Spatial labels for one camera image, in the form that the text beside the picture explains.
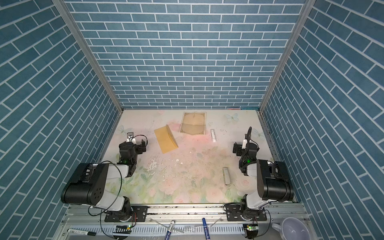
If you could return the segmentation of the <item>white glue stick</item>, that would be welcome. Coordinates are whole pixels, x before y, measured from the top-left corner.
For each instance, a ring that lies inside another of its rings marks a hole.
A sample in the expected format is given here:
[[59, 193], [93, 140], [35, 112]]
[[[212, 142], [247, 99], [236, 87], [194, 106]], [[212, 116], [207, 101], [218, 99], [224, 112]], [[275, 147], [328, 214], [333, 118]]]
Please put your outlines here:
[[214, 129], [211, 129], [211, 137], [212, 137], [212, 142], [215, 143], [217, 139], [216, 139], [216, 134]]

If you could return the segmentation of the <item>black marker pen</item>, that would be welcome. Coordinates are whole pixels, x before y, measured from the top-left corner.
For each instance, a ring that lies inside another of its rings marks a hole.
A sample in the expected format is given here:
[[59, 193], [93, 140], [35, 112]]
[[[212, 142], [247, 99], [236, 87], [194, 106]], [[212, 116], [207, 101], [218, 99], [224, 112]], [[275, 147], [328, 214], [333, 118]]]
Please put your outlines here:
[[85, 235], [85, 236], [96, 236], [97, 233], [90, 232], [90, 231], [83, 231], [83, 230], [77, 230], [77, 229], [68, 229], [68, 233], [77, 234], [77, 235]]

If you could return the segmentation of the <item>left circuit board green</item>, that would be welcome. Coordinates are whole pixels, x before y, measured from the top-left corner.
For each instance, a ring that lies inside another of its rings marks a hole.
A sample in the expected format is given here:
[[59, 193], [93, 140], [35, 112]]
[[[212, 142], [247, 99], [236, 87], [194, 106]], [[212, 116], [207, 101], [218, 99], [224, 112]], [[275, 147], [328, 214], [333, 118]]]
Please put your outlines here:
[[116, 240], [125, 240], [132, 233], [130, 226], [116, 226], [113, 231], [113, 238]]

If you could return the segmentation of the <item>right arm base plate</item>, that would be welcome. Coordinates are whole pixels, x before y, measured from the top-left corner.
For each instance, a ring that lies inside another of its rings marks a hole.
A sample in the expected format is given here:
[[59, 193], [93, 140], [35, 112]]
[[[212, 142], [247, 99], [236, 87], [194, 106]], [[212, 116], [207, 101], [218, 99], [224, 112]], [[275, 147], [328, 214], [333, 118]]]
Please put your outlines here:
[[223, 205], [223, 210], [226, 213], [227, 221], [239, 222], [239, 221], [266, 221], [267, 216], [265, 211], [251, 210], [247, 207], [242, 207], [239, 204], [229, 203]]

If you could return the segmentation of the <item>circuit board green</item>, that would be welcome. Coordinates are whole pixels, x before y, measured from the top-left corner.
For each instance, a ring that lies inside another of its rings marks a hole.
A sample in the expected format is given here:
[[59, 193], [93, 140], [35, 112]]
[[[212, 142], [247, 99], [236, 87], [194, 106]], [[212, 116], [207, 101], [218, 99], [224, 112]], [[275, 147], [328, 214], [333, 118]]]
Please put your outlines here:
[[244, 237], [253, 240], [258, 236], [259, 226], [257, 224], [243, 224]]
[[130, 226], [116, 226], [113, 231], [113, 238], [116, 240], [125, 240], [132, 233]]

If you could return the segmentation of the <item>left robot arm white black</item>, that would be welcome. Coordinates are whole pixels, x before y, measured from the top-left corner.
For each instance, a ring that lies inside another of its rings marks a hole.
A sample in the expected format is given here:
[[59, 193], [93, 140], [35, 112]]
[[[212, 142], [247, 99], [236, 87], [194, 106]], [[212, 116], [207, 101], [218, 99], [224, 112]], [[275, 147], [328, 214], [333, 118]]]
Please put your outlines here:
[[119, 161], [114, 164], [80, 163], [61, 193], [64, 204], [87, 205], [101, 210], [107, 223], [145, 222], [147, 206], [134, 207], [128, 197], [121, 196], [123, 180], [132, 177], [138, 155], [146, 152], [148, 141], [136, 143], [135, 137], [119, 144]]

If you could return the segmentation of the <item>right circuit board green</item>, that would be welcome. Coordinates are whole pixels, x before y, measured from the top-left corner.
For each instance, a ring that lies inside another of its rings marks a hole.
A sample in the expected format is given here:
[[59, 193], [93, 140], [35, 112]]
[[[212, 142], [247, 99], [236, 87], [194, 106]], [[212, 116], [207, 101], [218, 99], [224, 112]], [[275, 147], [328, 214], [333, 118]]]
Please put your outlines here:
[[259, 226], [257, 224], [243, 224], [244, 237], [253, 240], [258, 236]]

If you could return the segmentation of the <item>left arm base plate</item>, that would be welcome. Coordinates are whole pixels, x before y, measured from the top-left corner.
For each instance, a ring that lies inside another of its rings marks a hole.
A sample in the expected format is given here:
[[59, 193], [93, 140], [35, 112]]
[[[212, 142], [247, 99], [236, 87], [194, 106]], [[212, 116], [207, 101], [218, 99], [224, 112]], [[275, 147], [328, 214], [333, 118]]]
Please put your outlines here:
[[148, 213], [148, 206], [130, 206], [128, 210], [118, 212], [107, 212], [106, 223], [137, 223], [145, 222]]

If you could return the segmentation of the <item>brown kraft envelope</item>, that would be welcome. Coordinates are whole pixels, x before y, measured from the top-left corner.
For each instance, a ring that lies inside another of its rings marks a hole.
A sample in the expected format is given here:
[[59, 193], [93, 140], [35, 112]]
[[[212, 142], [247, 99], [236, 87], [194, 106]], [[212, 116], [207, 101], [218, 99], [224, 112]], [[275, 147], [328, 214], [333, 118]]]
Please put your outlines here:
[[171, 152], [178, 148], [178, 144], [168, 125], [154, 130], [157, 141], [163, 154]]

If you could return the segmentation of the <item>cream letter paper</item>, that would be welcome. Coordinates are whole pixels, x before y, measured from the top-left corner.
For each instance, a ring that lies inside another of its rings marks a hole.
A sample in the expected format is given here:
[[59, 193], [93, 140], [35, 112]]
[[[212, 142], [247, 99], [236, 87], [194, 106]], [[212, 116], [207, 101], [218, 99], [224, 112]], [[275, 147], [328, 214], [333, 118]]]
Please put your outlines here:
[[192, 136], [205, 135], [206, 116], [206, 112], [184, 112], [179, 132]]

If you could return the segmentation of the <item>blue white marker pen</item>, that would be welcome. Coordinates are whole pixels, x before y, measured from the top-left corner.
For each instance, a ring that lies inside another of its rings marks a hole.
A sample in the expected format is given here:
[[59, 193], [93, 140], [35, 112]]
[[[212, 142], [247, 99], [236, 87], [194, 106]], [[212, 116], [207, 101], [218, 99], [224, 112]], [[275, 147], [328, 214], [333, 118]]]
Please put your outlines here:
[[175, 227], [175, 221], [171, 221], [171, 223], [170, 223], [170, 225], [168, 227], [167, 233], [165, 235], [164, 240], [169, 240], [170, 239], [174, 227]]

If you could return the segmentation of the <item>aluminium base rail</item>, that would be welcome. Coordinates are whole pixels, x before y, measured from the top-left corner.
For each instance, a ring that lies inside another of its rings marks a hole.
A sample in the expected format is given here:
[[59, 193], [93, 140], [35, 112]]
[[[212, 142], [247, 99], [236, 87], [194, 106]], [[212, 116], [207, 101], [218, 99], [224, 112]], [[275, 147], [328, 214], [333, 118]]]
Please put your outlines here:
[[[154, 239], [163, 238], [171, 221], [175, 221], [175, 227], [171, 236], [191, 237], [193, 235], [204, 236], [202, 218], [205, 218], [209, 228], [209, 234], [215, 236], [244, 237], [243, 224], [257, 224], [259, 226], [260, 239], [279, 238], [279, 232], [272, 228], [272, 224], [280, 224], [284, 219], [293, 217], [299, 219], [308, 228], [312, 240], [317, 237], [314, 228], [306, 213], [303, 204], [299, 203], [273, 203], [265, 206], [266, 221], [239, 221], [229, 222], [223, 210], [224, 204], [152, 204], [148, 206], [145, 222], [133, 223], [106, 223], [105, 216], [95, 217], [89, 215], [87, 207], [71, 206], [65, 215], [63, 222], [57, 230], [55, 240], [70, 239], [106, 239], [112, 240], [116, 226], [130, 226], [132, 233], [125, 240], [134, 238]], [[68, 229], [77, 229], [97, 233], [96, 236], [85, 236], [68, 233]]]

